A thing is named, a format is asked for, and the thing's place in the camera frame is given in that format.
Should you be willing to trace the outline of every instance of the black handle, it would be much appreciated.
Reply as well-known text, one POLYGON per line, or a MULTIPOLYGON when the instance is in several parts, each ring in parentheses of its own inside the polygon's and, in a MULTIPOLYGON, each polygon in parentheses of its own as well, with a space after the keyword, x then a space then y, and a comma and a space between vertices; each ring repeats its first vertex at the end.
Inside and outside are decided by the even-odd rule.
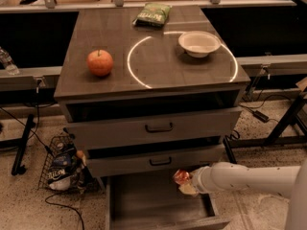
POLYGON ((148 125, 145 125, 145 130, 149 133, 169 132, 173 130, 173 127, 173 123, 171 122, 169 126, 161 128, 150 128, 148 125))
POLYGON ((167 161, 163 162, 153 162, 152 159, 150 159, 151 166, 161 166, 161 165, 170 165, 172 163, 172 157, 169 157, 167 161))

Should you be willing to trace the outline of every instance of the floor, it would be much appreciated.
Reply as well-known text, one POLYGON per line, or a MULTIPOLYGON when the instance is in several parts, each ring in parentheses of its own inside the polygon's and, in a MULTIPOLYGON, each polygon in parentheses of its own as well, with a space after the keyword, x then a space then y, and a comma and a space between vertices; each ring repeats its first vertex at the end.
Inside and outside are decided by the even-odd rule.
MULTIPOLYGON (((263 113, 270 117, 267 123, 261 123, 243 108, 235 129, 242 139, 267 137, 283 116, 290 101, 283 97, 268 98, 262 107, 263 113)), ((259 106, 263 101, 244 103, 259 106)), ((35 114, 33 107, 4 107, 21 122, 26 122, 29 113, 35 114)), ((63 135, 65 119, 59 107, 53 105, 40 108, 37 136, 42 143, 49 145, 52 138, 63 135)), ((0 140, 21 136, 23 126, 0 109, 0 122, 3 132, 0 140)), ((297 134, 299 130, 289 126, 283 136, 297 134)), ((306 145, 272 146, 253 149, 235 149, 234 154, 239 164, 248 167, 271 167, 300 165, 307 157, 306 145)), ((55 192, 38 187, 44 165, 46 151, 34 136, 28 141, 22 164, 27 171, 22 175, 12 176, 12 164, 15 150, 0 151, 0 229, 36 230, 65 229, 81 230, 82 222, 73 210, 45 202, 55 192)), ((226 155, 221 161, 227 161, 226 155)), ((284 228, 289 200, 281 196, 270 195, 253 190, 236 192, 219 192, 211 195, 221 217, 229 218, 230 223, 224 230, 281 230, 284 228)), ((102 191, 89 191, 84 194, 55 195, 50 202, 74 207, 82 214, 84 229, 105 229, 106 196, 102 191)))

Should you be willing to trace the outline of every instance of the red apple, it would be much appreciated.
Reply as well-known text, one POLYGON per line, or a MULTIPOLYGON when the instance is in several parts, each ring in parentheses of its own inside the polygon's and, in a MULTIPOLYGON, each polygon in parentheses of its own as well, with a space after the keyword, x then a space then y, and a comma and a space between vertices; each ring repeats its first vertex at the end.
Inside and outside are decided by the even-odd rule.
POLYGON ((88 54, 86 63, 92 74, 103 77, 111 72, 114 61, 109 52, 96 50, 88 54))

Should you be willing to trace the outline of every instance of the plastic bottle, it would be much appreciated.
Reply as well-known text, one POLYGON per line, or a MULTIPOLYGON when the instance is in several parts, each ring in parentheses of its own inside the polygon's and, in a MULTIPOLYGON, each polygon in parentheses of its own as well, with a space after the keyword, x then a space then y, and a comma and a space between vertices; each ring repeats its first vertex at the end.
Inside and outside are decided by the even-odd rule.
POLYGON ((19 69, 12 60, 10 54, 0 47, 0 62, 10 75, 18 75, 19 69))

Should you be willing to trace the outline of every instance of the bowl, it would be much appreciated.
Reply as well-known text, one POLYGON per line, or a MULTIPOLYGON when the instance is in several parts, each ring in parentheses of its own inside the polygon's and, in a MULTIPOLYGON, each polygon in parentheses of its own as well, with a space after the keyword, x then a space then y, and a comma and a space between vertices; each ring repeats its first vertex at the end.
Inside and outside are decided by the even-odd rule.
POLYGON ((183 33, 178 42, 194 58, 204 58, 221 47, 221 41, 216 36, 203 31, 183 33))

